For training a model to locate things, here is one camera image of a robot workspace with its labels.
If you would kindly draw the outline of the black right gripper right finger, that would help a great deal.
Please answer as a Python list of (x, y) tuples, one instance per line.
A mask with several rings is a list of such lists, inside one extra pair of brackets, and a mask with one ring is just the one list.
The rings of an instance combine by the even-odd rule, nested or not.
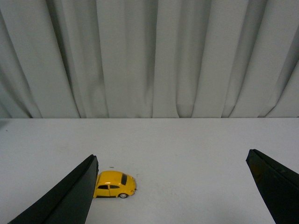
[(297, 224), (299, 174), (256, 149), (249, 150), (246, 163), (274, 222)]

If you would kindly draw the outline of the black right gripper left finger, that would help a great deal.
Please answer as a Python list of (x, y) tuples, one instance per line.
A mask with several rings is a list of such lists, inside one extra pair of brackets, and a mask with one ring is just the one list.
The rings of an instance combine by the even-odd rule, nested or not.
[(98, 160), (88, 156), (11, 224), (84, 224), (98, 175)]

